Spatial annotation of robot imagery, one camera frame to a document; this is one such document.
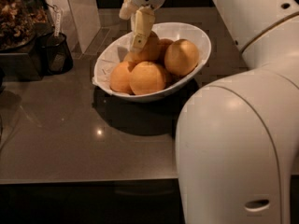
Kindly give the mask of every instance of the glass jar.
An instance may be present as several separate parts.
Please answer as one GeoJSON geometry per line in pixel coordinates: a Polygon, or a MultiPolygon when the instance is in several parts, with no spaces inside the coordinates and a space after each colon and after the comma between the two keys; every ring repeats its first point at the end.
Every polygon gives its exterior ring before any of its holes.
{"type": "Polygon", "coordinates": [[[0,51],[30,42],[35,28],[23,0],[0,0],[0,51]]]}

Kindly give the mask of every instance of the bowl of oranges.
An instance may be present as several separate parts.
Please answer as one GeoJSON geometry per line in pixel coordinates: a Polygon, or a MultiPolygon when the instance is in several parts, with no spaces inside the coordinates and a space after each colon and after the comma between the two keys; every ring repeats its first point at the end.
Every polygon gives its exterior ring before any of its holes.
{"type": "Polygon", "coordinates": [[[207,34],[187,23],[154,24],[140,52],[130,51],[132,37],[122,36],[101,53],[93,77],[94,85],[127,101],[152,102],[178,91],[211,53],[207,34]]]}

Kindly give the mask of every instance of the bowl rim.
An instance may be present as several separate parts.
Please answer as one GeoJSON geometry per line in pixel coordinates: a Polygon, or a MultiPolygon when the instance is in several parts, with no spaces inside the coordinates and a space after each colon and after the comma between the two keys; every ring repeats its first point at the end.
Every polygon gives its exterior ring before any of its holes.
{"type": "Polygon", "coordinates": [[[161,91],[157,91],[157,92],[149,93],[149,94],[136,95],[136,94],[127,94],[127,93],[116,92],[116,91],[113,91],[111,89],[108,90],[105,87],[103,87],[101,84],[99,84],[98,82],[96,82],[96,80],[94,78],[96,76],[97,65],[99,63],[99,60],[101,59],[101,56],[105,53],[105,51],[108,50],[110,47],[115,46],[115,44],[118,43],[121,38],[126,37],[128,35],[131,35],[133,33],[133,32],[130,32],[130,33],[126,34],[126,35],[123,35],[123,36],[119,37],[115,41],[113,41],[103,52],[101,52],[101,54],[97,58],[95,66],[94,66],[94,71],[93,71],[93,74],[94,74],[93,85],[101,88],[103,91],[105,91],[109,95],[114,95],[114,96],[117,96],[117,97],[120,97],[120,98],[123,98],[123,99],[126,99],[126,100],[132,100],[133,101],[133,100],[138,100],[138,99],[142,99],[142,98],[150,98],[150,97],[152,97],[152,98],[164,98],[167,95],[169,95],[169,94],[171,94],[173,92],[176,92],[176,91],[171,92],[174,88],[181,87],[181,86],[185,85],[188,82],[188,80],[191,80],[192,77],[194,77],[204,67],[204,65],[206,64],[206,62],[208,61],[208,59],[210,57],[210,53],[211,53],[211,40],[210,40],[209,36],[201,28],[199,28],[197,26],[194,26],[194,25],[191,25],[191,24],[188,24],[188,23],[184,23],[184,22],[161,22],[161,23],[155,23],[153,25],[152,30],[154,31],[157,27],[159,27],[161,25],[165,26],[165,27],[166,26],[173,26],[173,25],[175,25],[175,26],[184,25],[184,26],[190,27],[191,29],[195,29],[195,30],[201,31],[202,34],[207,38],[208,48],[207,48],[206,59],[202,60],[199,64],[197,64],[195,66],[195,68],[188,75],[186,75],[185,77],[181,78],[176,83],[172,84],[171,86],[169,86],[169,87],[167,87],[167,88],[165,88],[165,89],[163,89],[161,91]]]}

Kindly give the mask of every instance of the countertop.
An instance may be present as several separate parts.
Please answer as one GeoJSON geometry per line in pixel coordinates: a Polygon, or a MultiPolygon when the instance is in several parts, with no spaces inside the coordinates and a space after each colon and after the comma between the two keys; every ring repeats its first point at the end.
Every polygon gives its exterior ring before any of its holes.
{"type": "Polygon", "coordinates": [[[0,183],[57,183],[177,178],[176,125],[181,108],[201,87],[247,70],[214,7],[161,8],[156,23],[203,29],[212,54],[184,88],[161,101],[136,104],[92,84],[100,53],[130,32],[117,9],[99,10],[102,29],[74,67],[40,81],[4,82],[0,183]]]}

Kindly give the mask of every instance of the bowl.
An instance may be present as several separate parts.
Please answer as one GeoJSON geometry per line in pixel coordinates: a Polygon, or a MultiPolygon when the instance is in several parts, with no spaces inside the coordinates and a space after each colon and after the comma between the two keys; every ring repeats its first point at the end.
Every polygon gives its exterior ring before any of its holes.
{"type": "Polygon", "coordinates": [[[153,25],[152,31],[160,39],[168,38],[173,41],[188,39],[200,50],[202,60],[185,77],[167,87],[162,91],[150,94],[134,95],[113,91],[109,86],[110,73],[114,66],[121,62],[128,53],[133,33],[124,35],[111,43],[99,56],[94,67],[93,84],[98,86],[109,95],[114,95],[131,102],[147,103],[153,102],[178,91],[186,85],[206,64],[211,53],[211,42],[207,34],[200,28],[180,22],[157,23],[153,25]]]}

